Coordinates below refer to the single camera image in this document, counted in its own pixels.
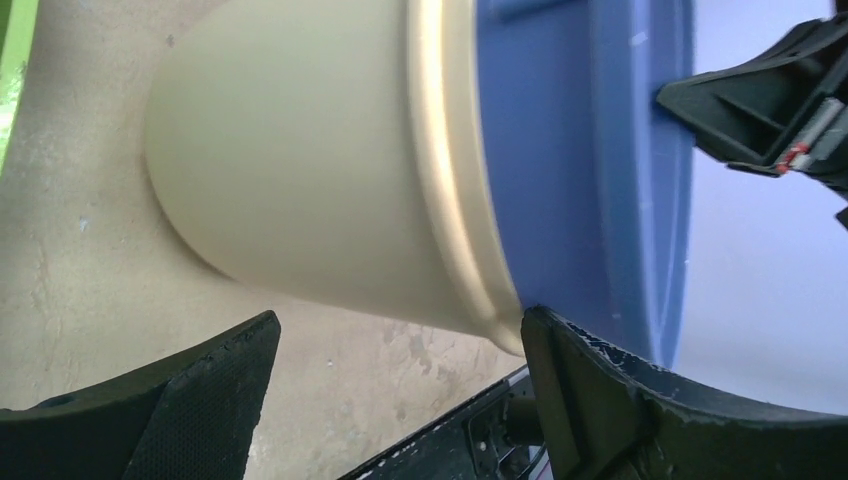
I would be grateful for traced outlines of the blue round bucket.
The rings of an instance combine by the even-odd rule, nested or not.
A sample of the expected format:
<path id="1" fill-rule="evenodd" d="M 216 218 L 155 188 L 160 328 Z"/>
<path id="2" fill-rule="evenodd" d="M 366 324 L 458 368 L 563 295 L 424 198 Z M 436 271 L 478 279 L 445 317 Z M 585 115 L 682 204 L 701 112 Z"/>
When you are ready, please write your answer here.
<path id="1" fill-rule="evenodd" d="M 692 136 L 655 102 L 693 71 L 690 1 L 479 1 L 489 189 L 523 308 L 677 356 Z"/>

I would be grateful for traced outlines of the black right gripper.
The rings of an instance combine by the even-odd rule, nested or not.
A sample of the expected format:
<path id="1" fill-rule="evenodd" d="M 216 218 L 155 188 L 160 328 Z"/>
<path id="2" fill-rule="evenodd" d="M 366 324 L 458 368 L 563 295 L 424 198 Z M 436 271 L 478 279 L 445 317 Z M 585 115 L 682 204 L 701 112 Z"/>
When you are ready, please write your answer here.
<path id="1" fill-rule="evenodd" d="M 656 101 L 730 168 L 803 173 L 847 198 L 847 3 L 738 66 L 663 86 Z"/>

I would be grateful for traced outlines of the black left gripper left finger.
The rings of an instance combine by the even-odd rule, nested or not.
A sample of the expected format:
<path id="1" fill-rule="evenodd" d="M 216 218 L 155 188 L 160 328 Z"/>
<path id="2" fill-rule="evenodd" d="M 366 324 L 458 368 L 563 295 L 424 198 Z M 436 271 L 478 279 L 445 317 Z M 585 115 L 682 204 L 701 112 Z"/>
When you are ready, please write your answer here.
<path id="1" fill-rule="evenodd" d="M 280 334 L 266 311 L 113 379 L 3 409 L 2 478 L 243 478 Z"/>

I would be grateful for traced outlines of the cream printed bucket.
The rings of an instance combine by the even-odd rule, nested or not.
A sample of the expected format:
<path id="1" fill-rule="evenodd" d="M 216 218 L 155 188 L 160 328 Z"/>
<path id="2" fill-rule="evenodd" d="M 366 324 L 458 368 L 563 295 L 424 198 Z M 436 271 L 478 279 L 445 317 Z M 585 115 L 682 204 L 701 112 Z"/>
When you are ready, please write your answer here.
<path id="1" fill-rule="evenodd" d="M 144 154 L 185 243 L 242 283 L 522 355 L 471 1 L 229 1 L 163 58 Z"/>

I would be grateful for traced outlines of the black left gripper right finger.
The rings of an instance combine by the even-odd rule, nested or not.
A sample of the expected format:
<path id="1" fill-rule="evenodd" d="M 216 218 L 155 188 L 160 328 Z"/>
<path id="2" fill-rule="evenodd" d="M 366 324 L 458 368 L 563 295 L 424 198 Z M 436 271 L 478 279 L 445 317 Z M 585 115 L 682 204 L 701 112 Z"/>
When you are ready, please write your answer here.
<path id="1" fill-rule="evenodd" d="M 757 401 L 674 373 L 552 311 L 521 325 L 557 479 L 843 479 L 845 417 Z"/>

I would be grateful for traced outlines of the lime green tray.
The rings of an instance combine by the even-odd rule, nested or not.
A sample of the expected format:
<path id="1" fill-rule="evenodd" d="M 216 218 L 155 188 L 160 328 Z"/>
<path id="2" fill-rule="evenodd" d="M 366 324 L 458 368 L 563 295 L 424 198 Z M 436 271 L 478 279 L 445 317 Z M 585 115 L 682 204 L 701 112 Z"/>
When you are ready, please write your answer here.
<path id="1" fill-rule="evenodd" d="M 38 9 L 38 0 L 1 0 L 1 167 L 25 85 Z"/>

